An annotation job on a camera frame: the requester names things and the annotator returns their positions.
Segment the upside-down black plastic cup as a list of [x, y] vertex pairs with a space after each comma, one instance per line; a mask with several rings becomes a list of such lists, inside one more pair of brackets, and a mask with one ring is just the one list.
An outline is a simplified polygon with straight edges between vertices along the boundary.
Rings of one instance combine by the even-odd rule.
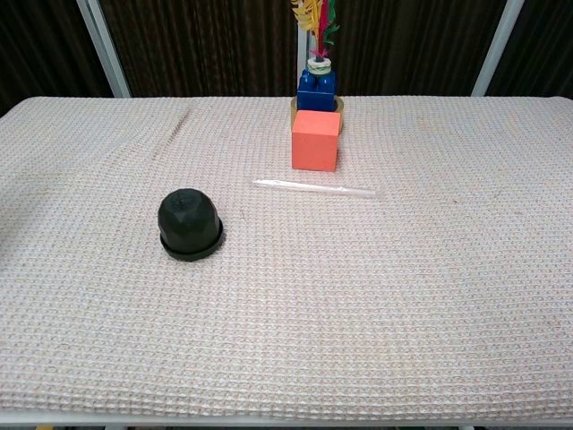
[[170, 250], [178, 254], [197, 254], [216, 243], [220, 220], [205, 193], [184, 188], [173, 191], [161, 202], [158, 228]]

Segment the clear plastic straw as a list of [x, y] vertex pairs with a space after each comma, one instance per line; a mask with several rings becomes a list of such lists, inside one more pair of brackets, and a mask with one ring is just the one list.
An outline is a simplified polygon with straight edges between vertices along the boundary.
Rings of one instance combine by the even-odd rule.
[[345, 187], [342, 185], [313, 185], [277, 179], [253, 179], [252, 184], [258, 187], [300, 191], [318, 194], [348, 195], [361, 198], [372, 198], [376, 192], [369, 189]]

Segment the orange foam cube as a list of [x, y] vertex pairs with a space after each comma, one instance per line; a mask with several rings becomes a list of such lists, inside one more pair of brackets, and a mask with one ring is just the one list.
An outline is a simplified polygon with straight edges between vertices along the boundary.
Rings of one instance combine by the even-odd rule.
[[338, 112], [298, 110], [292, 127], [292, 168], [334, 172], [340, 124]]

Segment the beige waffle table cloth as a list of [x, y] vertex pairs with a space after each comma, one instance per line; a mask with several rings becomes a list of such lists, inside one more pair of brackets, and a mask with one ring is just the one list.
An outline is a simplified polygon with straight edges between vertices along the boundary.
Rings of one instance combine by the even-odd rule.
[[287, 99], [1, 116], [0, 409], [573, 418], [573, 100], [349, 98], [338, 162], [291, 168]]

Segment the tan tape roll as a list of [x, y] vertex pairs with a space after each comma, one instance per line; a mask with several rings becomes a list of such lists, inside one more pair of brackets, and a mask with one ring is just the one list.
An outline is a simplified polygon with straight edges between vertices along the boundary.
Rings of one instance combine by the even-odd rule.
[[[291, 127], [294, 126], [296, 113], [298, 111], [297, 108], [297, 97], [292, 97], [290, 101], [290, 108], [291, 108], [291, 115], [290, 115], [290, 125]], [[342, 133], [344, 127], [344, 101], [342, 98], [336, 96], [335, 97], [335, 111], [340, 114], [340, 123], [338, 128], [338, 133]]]

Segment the blue toy building brick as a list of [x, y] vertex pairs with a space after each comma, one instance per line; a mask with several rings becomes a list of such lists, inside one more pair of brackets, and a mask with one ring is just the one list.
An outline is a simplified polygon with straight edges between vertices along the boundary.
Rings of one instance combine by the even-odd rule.
[[333, 112], [336, 110], [336, 90], [334, 71], [317, 75], [303, 70], [297, 88], [297, 109]]

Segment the colourful feather shuttlecock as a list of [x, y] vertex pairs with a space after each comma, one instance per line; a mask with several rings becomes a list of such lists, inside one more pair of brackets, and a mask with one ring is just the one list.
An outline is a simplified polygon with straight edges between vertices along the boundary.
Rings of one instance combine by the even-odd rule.
[[321, 76], [331, 72], [328, 47], [334, 46], [333, 35], [339, 30], [336, 0], [290, 0], [301, 30], [314, 37], [315, 47], [307, 59], [306, 70]]

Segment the dark brown curtain panel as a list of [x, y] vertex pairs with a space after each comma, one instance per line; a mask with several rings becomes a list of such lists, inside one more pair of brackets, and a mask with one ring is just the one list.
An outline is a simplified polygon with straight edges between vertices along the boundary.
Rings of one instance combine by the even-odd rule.
[[295, 94], [289, 0], [99, 0], [134, 97]]
[[76, 0], [0, 0], [0, 116], [39, 96], [113, 93]]
[[340, 96], [468, 96], [506, 0], [335, 0]]
[[573, 0], [525, 0], [486, 94], [573, 99]]

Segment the white metal frame post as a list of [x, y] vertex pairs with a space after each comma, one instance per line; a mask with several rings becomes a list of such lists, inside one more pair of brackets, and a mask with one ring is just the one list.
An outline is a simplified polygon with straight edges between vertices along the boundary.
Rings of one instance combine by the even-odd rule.
[[524, 3], [525, 0], [506, 0], [492, 42], [475, 80], [472, 97], [483, 97], [486, 94]]
[[132, 96], [99, 0], [76, 0], [113, 96]]

